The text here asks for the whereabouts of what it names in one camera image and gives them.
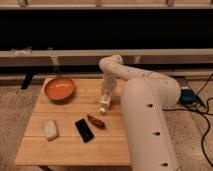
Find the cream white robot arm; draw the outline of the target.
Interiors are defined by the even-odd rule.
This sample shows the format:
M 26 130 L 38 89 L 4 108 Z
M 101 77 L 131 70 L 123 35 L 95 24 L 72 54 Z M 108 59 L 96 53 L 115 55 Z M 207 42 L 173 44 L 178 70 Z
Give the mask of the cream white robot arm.
M 117 80 L 124 81 L 121 113 L 132 171 L 181 171 L 163 114 L 178 102 L 179 83 L 157 72 L 125 66 L 119 55 L 101 59 L 99 67 L 102 114 L 110 106 Z

